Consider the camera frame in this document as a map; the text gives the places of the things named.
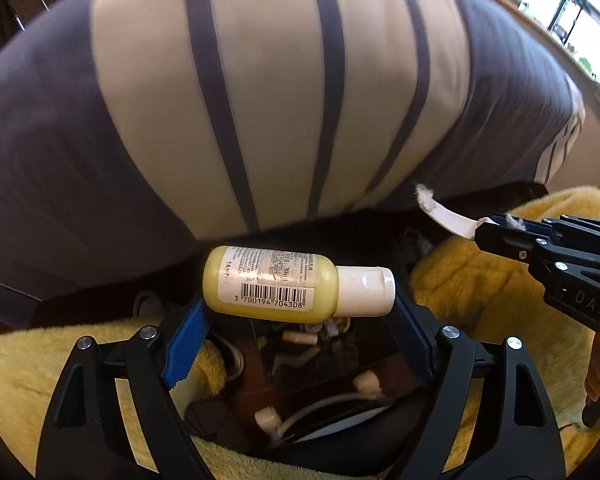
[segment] bottle label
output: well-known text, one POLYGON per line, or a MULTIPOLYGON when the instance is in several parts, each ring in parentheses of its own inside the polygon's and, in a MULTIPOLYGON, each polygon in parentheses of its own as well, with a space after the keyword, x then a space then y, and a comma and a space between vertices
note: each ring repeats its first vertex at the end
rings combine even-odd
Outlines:
POLYGON ((224 303, 306 312, 314 307, 315 255, 228 247, 218 274, 224 303))

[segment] yellow liquid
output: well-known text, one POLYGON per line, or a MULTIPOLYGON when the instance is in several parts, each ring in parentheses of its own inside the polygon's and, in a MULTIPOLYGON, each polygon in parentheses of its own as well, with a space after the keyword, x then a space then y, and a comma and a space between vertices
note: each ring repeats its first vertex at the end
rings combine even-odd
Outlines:
POLYGON ((224 269, 224 252, 227 246, 216 247, 205 264, 202 291, 206 304, 212 310, 232 316, 254 317, 291 323, 320 323, 331 317, 338 305, 338 271, 330 259, 316 254, 314 304, 311 310, 279 310, 263 306, 225 303, 218 298, 218 276, 224 269))

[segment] metal screw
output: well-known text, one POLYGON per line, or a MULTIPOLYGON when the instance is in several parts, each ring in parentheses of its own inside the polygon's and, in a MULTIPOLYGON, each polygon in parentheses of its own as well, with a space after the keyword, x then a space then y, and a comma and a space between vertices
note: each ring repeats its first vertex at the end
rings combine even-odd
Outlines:
POLYGON ((75 344, 80 350, 86 350, 91 346, 91 338, 88 335, 82 336, 75 344))
POLYGON ((517 337, 510 337, 507 339, 507 346, 514 350, 520 350, 522 348, 522 341, 517 337))
POLYGON ((16 18, 16 23, 20 27, 20 30, 24 31, 24 25, 22 24, 22 20, 20 19, 20 17, 16 14, 15 18, 16 18))
POLYGON ((442 333, 445 335, 445 337, 448 337, 449 339, 455 339, 456 337, 460 337, 460 331, 455 326, 451 325, 443 326, 442 333))
POLYGON ((158 333, 158 329, 153 325, 144 326, 140 329, 142 339, 153 339, 158 333))

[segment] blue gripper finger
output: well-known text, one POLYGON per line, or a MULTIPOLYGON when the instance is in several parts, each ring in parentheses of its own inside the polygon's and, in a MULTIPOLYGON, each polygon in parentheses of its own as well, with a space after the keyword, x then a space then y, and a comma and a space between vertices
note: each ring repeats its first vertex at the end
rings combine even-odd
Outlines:
POLYGON ((162 381, 168 389, 171 390, 189 374, 215 316, 216 313, 201 298, 182 320, 166 348, 162 381))

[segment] small plastic bottle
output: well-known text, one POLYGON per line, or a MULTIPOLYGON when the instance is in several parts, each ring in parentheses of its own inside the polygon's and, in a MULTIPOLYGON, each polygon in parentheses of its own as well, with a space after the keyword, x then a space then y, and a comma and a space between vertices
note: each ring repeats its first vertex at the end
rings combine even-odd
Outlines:
POLYGON ((384 316, 395 298, 394 276, 384 267, 335 266, 320 254, 235 246, 211 251, 202 289, 216 312, 294 323, 384 316))

